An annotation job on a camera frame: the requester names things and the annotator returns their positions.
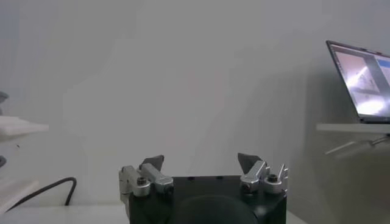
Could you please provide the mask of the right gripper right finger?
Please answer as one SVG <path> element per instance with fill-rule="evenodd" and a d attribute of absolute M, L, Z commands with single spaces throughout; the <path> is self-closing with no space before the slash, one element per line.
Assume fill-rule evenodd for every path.
<path fill-rule="evenodd" d="M 257 155 L 238 153 L 238 162 L 243 174 L 240 188 L 245 194 L 253 194 L 260 189 L 267 194 L 285 194 L 288 191 L 288 168 L 282 164 L 277 173 Z"/>

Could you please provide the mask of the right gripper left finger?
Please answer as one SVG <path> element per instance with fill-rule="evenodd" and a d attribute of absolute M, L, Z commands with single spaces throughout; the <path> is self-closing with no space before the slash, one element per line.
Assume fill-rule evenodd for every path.
<path fill-rule="evenodd" d="M 163 155 L 144 159 L 138 166 L 124 166 L 119 171 L 119 191 L 121 196 L 133 194 L 136 197 L 146 197 L 152 186 L 160 194 L 166 194 L 174 187 L 173 177 L 163 175 L 161 168 L 165 157 Z"/>

